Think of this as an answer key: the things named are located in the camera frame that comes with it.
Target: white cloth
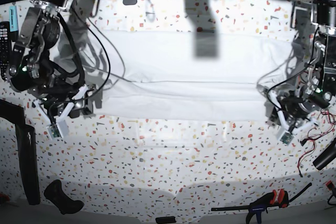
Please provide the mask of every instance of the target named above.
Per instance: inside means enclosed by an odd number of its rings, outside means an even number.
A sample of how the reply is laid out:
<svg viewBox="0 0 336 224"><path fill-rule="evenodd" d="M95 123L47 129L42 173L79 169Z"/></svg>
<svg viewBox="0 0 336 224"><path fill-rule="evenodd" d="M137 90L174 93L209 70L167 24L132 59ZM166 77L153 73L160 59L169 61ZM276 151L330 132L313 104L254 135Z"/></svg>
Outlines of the white cloth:
<svg viewBox="0 0 336 224"><path fill-rule="evenodd" d="M253 36L216 35L218 55L195 55L193 33L103 31L125 64L125 80L104 88L101 109L95 114L128 118L181 120L265 120L265 98L258 80L290 56L289 42ZM123 75L123 65L114 48L98 35L107 48L112 73ZM82 51L87 80L100 84L106 78L105 55L89 34L92 47ZM92 56L92 49L100 54ZM285 78L285 66L272 73Z"/></svg>
<svg viewBox="0 0 336 224"><path fill-rule="evenodd" d="M94 2L76 0L80 17L95 10ZM290 28L291 11L292 3L286 0L138 0L129 6L123 0L100 0L92 20L115 45L125 68L110 43L90 28L107 49L111 72L125 80L112 87L117 79L110 77L102 107L95 113L148 119L265 120L266 99L256 86L260 77L291 54L296 33ZM78 26L80 22L71 29L78 31ZM75 34L83 62L90 66L87 81L101 85L107 72L101 45L91 33L88 37L83 30ZM285 67L263 81L284 80Z"/></svg>

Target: black handle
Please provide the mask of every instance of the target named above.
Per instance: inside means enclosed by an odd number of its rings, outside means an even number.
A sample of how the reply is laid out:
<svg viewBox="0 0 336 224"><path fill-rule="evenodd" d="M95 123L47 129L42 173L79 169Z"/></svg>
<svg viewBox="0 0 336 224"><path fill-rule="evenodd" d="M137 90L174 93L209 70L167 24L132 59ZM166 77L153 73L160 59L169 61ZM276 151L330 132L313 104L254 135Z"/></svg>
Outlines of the black handle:
<svg viewBox="0 0 336 224"><path fill-rule="evenodd" d="M212 212L215 211L238 211L238 210L248 210L250 206L239 206L239 207L213 207Z"/></svg>
<svg viewBox="0 0 336 224"><path fill-rule="evenodd" d="M313 165L317 170L322 170L336 158L336 138L332 143L318 156Z"/></svg>
<svg viewBox="0 0 336 224"><path fill-rule="evenodd" d="M60 180L54 180L47 186L44 196L49 199L61 212L61 214L75 214L79 212L84 203L80 200L70 199L62 190Z"/></svg>
<svg viewBox="0 0 336 224"><path fill-rule="evenodd" d="M30 205L40 204L38 186L35 129L29 125L15 125L19 166L23 188Z"/></svg>

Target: cable bundle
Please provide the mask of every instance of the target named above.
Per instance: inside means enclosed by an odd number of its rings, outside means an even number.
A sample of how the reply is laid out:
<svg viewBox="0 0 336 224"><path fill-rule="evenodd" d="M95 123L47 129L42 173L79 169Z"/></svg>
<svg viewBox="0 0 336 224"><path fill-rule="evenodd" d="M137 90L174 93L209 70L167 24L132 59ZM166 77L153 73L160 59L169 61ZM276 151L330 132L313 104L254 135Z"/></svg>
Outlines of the cable bundle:
<svg viewBox="0 0 336 224"><path fill-rule="evenodd" d="M308 142L308 141L313 143L313 147L312 147L312 149L309 150L309 151L307 151L307 152L305 152L305 153L299 158L299 160L298 160L297 168L298 168L298 170L299 170L299 174L300 174L300 177L301 177L301 178L303 177L303 175L302 175L301 170L300 170L300 165L301 165L302 161L303 161L306 157L312 155L312 154L314 153L314 151L316 150L316 147L317 147L317 146L316 146L316 140L322 138L323 136L328 135L330 132L333 132L334 129L335 129L335 125L336 125L335 116L336 116L336 115L331 114L331 113L329 112L329 110L321 110L320 115L322 115L322 116L326 116L326 117L327 117L328 123L330 124L330 128L329 128L327 131L322 132L321 134L310 135L310 132L311 132L312 130L315 130L315 129L316 129L316 128L312 128L312 129L308 132L307 137L306 137L305 139L303 139L302 141L300 141L300 143L301 143L302 146L304 146L305 143Z"/></svg>

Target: red clamp handle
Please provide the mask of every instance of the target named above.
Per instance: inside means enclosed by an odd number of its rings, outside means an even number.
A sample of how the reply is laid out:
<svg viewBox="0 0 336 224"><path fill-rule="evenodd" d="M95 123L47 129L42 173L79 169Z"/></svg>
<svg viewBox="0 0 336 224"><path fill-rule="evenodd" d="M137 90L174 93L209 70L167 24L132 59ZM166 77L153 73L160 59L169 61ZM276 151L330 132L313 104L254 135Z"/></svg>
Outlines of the red clamp handle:
<svg viewBox="0 0 336 224"><path fill-rule="evenodd" d="M288 192L281 189L278 197L279 208L286 208L289 205Z"/></svg>
<svg viewBox="0 0 336 224"><path fill-rule="evenodd" d="M271 205L275 203L275 200L277 198L277 191L273 190L273 194L274 194L273 199L269 202Z"/></svg>

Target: white plastic part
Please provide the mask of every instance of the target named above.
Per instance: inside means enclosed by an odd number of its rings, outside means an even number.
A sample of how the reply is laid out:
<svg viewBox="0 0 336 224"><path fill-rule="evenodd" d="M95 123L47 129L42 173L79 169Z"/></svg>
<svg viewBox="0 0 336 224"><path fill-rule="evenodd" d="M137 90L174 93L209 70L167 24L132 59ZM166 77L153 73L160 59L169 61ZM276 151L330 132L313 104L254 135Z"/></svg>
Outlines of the white plastic part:
<svg viewBox="0 0 336 224"><path fill-rule="evenodd" d="M269 97L270 97L271 101L276 106L278 106L279 108L281 107L280 103L277 100L277 94L276 94L275 91L269 92ZM289 125L286 122L285 115L283 114L283 112L280 109L276 108L276 110L277 110L277 113L278 113L278 117L279 117L279 121L280 121L281 127L283 127L286 131L289 131ZM293 129L292 134L296 135L300 131L304 131L304 130L312 127L314 124L317 124L317 120L315 118L312 118L309 122L305 123L301 127Z"/></svg>
<svg viewBox="0 0 336 224"><path fill-rule="evenodd" d="M89 88L87 85L80 87L78 93L74 97L72 97L72 99L73 100L81 99L88 90ZM68 103L65 109L62 111L61 116L56 118L56 123L64 121L74 106L75 104L73 102Z"/></svg>
<svg viewBox="0 0 336 224"><path fill-rule="evenodd" d="M305 12L308 11L308 9L307 9L307 8L304 8L304 7L300 7L300 6L295 6L295 7L294 7L294 10L293 10L293 18L292 18L292 25L291 25L293 28L296 27L295 22L296 22L296 11L297 11L297 10L303 10L303 11L305 11Z"/></svg>
<svg viewBox="0 0 336 224"><path fill-rule="evenodd" d="M41 101L38 100L38 99L36 99L36 100L33 101L33 104L35 105L37 111L40 112L40 114L43 116L44 120L46 120L46 122L47 122L48 124L50 124L51 121L50 121L50 119L49 119L47 113L44 112L44 109L41 107Z"/></svg>

